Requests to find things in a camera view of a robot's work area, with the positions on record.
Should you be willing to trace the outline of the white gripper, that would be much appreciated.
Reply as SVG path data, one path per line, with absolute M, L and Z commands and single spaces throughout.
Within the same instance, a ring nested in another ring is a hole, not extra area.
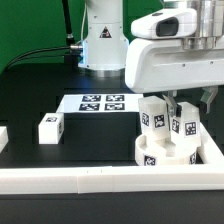
M 136 93 L 204 87 L 205 114 L 224 84 L 224 0 L 164 0 L 162 9 L 131 24 L 125 83 Z M 164 93 L 171 117 L 176 93 Z

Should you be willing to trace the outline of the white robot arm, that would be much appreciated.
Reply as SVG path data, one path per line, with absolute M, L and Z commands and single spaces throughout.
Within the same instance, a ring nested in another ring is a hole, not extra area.
M 224 85 L 224 0 L 164 0 L 162 9 L 131 24 L 123 34 L 123 0 L 85 0 L 88 34 L 79 66 L 104 76 L 125 71 L 136 93 L 162 92 L 169 114 L 181 89 L 203 88 L 200 109 L 208 113 Z

